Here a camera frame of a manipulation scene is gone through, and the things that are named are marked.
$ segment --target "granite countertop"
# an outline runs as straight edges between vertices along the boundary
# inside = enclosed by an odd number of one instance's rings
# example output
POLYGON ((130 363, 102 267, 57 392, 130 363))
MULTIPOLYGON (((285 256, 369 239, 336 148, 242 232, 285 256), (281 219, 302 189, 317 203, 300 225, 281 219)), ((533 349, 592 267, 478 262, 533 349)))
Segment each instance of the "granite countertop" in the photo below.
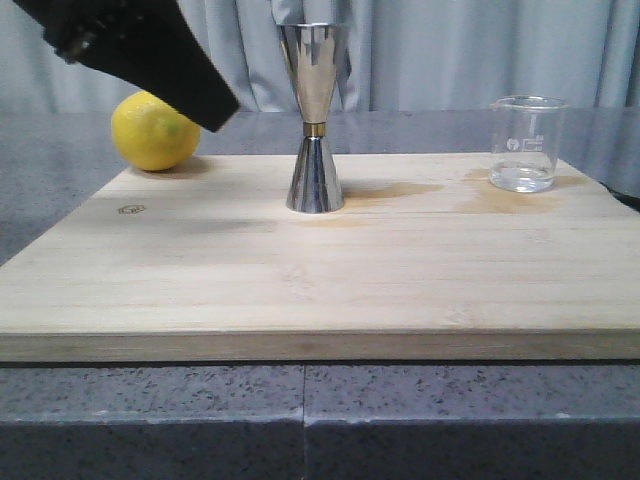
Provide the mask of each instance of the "granite countertop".
MULTIPOLYGON (((335 153, 489 149, 490 112, 335 114, 335 153)), ((238 113, 199 153, 293 154, 238 113)), ((109 116, 4 114, 0 264, 125 167, 109 116)), ((573 110, 562 158, 640 197, 638 109, 573 110)), ((637 478, 640 365, 237 363, 0 368, 0 478, 637 478)))

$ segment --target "bamboo cutting board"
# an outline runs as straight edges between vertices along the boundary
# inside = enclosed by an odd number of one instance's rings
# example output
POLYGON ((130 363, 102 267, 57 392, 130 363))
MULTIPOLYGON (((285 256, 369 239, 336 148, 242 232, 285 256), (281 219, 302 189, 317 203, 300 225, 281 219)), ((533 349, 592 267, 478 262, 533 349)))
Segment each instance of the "bamboo cutting board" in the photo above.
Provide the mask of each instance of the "bamboo cutting board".
POLYGON ((0 361, 640 358, 640 215, 568 165, 336 155, 305 215, 294 160, 124 171, 0 268, 0 361))

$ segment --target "jigger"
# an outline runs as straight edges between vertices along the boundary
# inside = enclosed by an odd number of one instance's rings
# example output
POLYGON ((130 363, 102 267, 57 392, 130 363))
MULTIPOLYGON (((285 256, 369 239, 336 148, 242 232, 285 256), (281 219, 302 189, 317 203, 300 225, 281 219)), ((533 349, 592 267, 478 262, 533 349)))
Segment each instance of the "jigger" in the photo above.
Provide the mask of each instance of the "jigger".
POLYGON ((344 205, 344 199, 325 134, 336 75, 345 53, 346 28, 325 23, 279 27, 304 134, 287 207, 304 213, 332 212, 344 205))

